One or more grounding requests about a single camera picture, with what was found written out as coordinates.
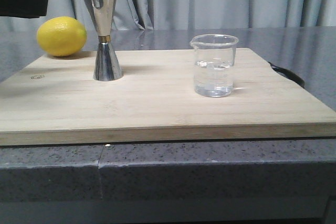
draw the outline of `jigger cup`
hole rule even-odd
[[[84,0],[98,33],[98,50],[93,78],[112,81],[122,77],[122,71],[111,44],[111,28],[116,0]]]

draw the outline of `glass beaker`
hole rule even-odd
[[[223,34],[194,37],[194,90],[205,97],[225,97],[233,89],[233,71],[238,38]]]

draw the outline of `granite countertop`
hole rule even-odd
[[[115,50],[190,49],[199,34],[230,34],[336,110],[336,27],[114,31]],[[88,33],[83,50],[96,50]],[[35,33],[2,33],[0,81],[43,52]],[[336,193],[335,138],[0,148],[0,202],[319,197]]]

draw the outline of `cutting board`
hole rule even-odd
[[[116,81],[93,80],[96,52],[81,52],[0,83],[0,145],[336,136],[336,112],[248,48],[223,98],[194,92],[193,50],[116,53]]]

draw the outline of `lemon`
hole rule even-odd
[[[57,17],[44,22],[37,30],[37,43],[53,56],[67,56],[85,45],[86,29],[71,17]]]

